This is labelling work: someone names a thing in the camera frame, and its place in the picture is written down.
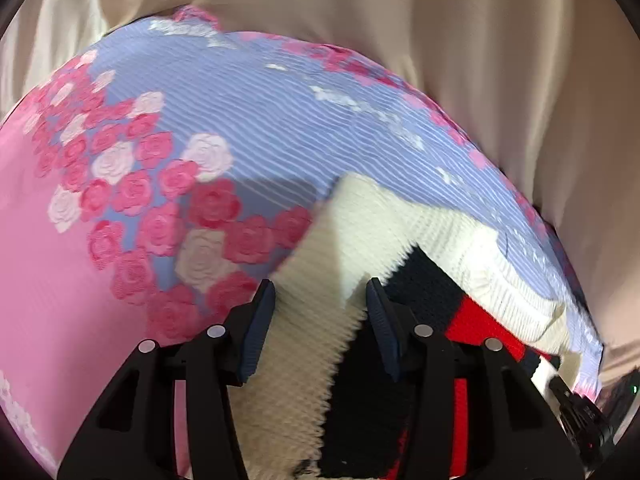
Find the white red black knit sweater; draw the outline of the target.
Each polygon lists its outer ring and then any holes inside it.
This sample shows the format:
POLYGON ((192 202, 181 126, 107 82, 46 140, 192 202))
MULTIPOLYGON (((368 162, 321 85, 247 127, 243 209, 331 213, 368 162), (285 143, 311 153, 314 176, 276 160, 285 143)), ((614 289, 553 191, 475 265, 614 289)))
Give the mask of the white red black knit sweater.
POLYGON ((319 211, 281 210, 241 255, 288 251, 256 375, 232 396, 253 479, 450 479, 466 474, 469 416, 490 421, 486 341, 522 386, 574 382, 562 301, 541 297, 464 212, 408 202, 349 174, 319 211))

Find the pink floral bed sheet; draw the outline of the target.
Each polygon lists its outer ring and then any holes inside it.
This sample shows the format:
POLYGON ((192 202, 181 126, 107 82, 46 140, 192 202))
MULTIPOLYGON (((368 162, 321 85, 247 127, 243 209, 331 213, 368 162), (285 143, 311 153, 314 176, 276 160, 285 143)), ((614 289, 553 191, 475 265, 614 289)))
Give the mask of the pink floral bed sheet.
POLYGON ((281 210, 319 211, 349 174, 464 212, 541 297, 565 306, 598 392, 600 341, 537 211, 437 104, 362 55, 225 32, 182 8, 75 55, 1 127, 1 408, 54 478, 145 339, 221 324, 288 258, 241 255, 281 210))

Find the beige curtain backdrop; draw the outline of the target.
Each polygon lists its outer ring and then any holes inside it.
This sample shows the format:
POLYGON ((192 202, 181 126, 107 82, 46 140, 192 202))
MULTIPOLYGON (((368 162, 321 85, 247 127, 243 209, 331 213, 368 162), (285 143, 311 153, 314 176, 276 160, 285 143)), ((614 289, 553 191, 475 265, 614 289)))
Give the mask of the beige curtain backdrop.
POLYGON ((639 364, 639 0, 1 0, 1 107, 142 16, 337 44, 434 98, 550 221, 604 342, 639 364))

